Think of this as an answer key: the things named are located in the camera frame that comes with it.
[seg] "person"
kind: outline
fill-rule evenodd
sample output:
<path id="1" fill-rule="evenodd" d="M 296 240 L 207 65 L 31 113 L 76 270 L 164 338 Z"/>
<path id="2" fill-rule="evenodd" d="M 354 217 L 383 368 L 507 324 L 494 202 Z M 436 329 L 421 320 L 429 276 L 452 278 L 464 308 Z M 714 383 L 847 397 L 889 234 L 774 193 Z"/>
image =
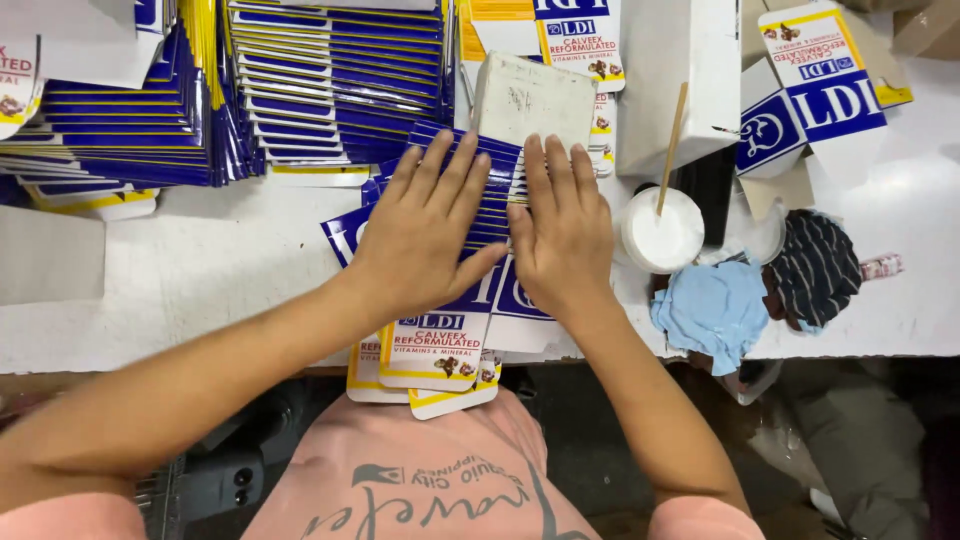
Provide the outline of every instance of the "person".
<path id="1" fill-rule="evenodd" d="M 0 538 L 139 539 L 133 484 L 316 360 L 444 305 L 508 252 L 458 263 L 491 167 L 443 131 L 402 157 L 348 268 L 279 307 L 107 373 L 0 436 Z M 753 540 L 731 463 L 613 296 L 610 209 L 590 158 L 532 135 L 530 211 L 508 209 L 520 283 L 584 352 L 656 491 L 657 540 Z M 331 405 L 245 540 L 593 539 L 546 477 L 540 426 L 512 393 L 431 421 L 406 405 Z"/>

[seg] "finger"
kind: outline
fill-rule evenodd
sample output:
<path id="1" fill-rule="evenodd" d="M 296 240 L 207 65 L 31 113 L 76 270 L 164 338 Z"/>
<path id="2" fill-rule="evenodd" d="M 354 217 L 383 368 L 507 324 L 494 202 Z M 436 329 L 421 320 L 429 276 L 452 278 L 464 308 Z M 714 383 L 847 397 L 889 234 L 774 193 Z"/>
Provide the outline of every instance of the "finger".
<path id="1" fill-rule="evenodd" d="M 434 137 L 433 142 L 426 148 L 423 154 L 423 160 L 414 173 L 414 178 L 410 181 L 410 187 L 407 188 L 403 199 L 410 201 L 416 206 L 424 206 L 426 201 L 437 186 L 437 179 L 440 177 L 440 167 L 444 164 L 446 151 L 450 149 L 453 143 L 453 132 L 442 130 Z"/>
<path id="2" fill-rule="evenodd" d="M 460 298 L 467 289 L 482 280 L 499 260 L 506 257 L 508 251 L 507 244 L 497 242 L 480 248 L 480 251 L 461 262 L 453 278 L 450 296 Z"/>
<path id="3" fill-rule="evenodd" d="M 514 256 L 517 265 L 531 264 L 534 260 L 534 220 L 523 205 L 507 205 L 507 218 L 510 221 L 510 238 L 514 242 Z"/>
<path id="4" fill-rule="evenodd" d="M 553 185 L 553 196 L 557 199 L 557 208 L 579 207 L 580 195 L 577 194 L 577 183 L 573 180 L 573 169 L 566 157 L 564 144 L 556 135 L 546 138 L 546 164 L 550 169 L 550 183 Z"/>
<path id="5" fill-rule="evenodd" d="M 464 181 L 467 174 L 473 166 L 473 157 L 477 152 L 477 133 L 470 130 L 460 139 L 457 151 L 454 152 L 450 164 L 437 182 L 437 188 L 433 190 L 433 195 L 427 201 L 427 206 L 441 212 L 443 215 L 450 213 L 453 202 L 464 187 Z"/>
<path id="6" fill-rule="evenodd" d="M 600 191 L 597 189 L 597 177 L 593 172 L 593 161 L 590 154 L 579 142 L 570 148 L 570 158 L 573 161 L 573 178 L 577 183 L 577 192 L 580 193 L 580 202 L 584 208 L 596 208 Z"/>
<path id="7" fill-rule="evenodd" d="M 480 208 L 483 201 L 483 193 L 487 188 L 487 179 L 490 177 L 491 158 L 489 154 L 481 154 L 473 160 L 473 166 L 467 173 L 467 181 L 464 182 L 460 193 L 453 201 L 450 208 L 449 219 L 461 231 L 469 229 L 473 223 L 473 218 Z"/>
<path id="8" fill-rule="evenodd" d="M 537 219 L 550 219 L 557 213 L 557 200 L 553 197 L 553 187 L 546 172 L 546 157 L 540 136 L 527 137 L 523 145 L 523 160 L 527 170 L 527 192 L 530 194 L 530 209 Z"/>
<path id="9" fill-rule="evenodd" d="M 417 172 L 417 163 L 420 162 L 420 156 L 423 150 L 419 146 L 411 146 L 403 153 L 400 162 L 396 164 L 394 176 L 387 183 L 387 189 L 380 197 L 381 201 L 399 201 L 403 194 L 407 192 L 410 181 Z"/>

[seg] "glue cup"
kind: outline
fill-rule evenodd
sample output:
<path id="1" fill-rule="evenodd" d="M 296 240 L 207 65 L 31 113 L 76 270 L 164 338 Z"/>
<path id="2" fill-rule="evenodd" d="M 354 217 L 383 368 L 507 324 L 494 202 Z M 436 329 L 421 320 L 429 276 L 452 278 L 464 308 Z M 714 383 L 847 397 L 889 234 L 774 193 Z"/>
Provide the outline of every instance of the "glue cup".
<path id="1" fill-rule="evenodd" d="M 672 188 L 657 216 L 659 197 L 659 186 L 644 189 L 613 219 L 613 258 L 654 274 L 672 274 L 704 247 L 704 216 L 693 199 Z"/>

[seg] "floor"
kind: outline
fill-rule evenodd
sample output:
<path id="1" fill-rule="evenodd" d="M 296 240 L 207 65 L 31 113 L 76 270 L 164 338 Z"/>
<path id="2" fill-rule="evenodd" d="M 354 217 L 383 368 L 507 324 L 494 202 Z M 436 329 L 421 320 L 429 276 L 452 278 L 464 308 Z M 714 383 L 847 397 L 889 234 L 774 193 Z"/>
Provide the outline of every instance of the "floor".
<path id="1" fill-rule="evenodd" d="M 755 515 L 772 517 L 796 508 L 804 499 L 801 486 L 743 444 L 752 432 L 754 411 L 736 405 L 703 372 L 685 365 L 671 366 L 671 372 L 724 442 Z M 550 480 L 585 516 L 648 516 L 654 507 L 650 483 L 634 463 L 612 406 L 589 367 L 551 364 L 531 367 L 529 373 L 538 392 Z M 269 487 L 283 468 L 268 468 Z M 185 540 L 236 540 L 256 509 L 253 505 L 194 522 L 187 526 Z"/>

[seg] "white table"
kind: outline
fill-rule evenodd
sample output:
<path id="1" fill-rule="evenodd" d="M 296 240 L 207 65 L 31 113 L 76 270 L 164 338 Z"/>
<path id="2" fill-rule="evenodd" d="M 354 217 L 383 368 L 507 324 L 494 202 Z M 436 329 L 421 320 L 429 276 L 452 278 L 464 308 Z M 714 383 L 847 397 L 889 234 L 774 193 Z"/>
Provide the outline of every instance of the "white table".
<path id="1" fill-rule="evenodd" d="M 749 357 L 960 355 L 960 62 L 904 67 L 916 103 L 890 114 L 869 182 L 841 189 L 817 171 L 813 182 L 817 208 L 844 219 L 861 258 L 899 253 L 906 272 L 865 283 L 818 337 L 771 322 Z M 637 182 L 608 179 L 603 191 L 618 208 Z M 358 204 L 355 190 L 254 181 L 168 189 L 155 215 L 108 225 L 102 301 L 0 307 L 0 373 L 115 369 L 276 306 L 338 271 L 319 223 Z M 646 342 L 672 356 L 650 324 L 648 276 L 615 268 L 613 282 Z M 579 356 L 569 339 L 509 360 L 562 356 Z"/>

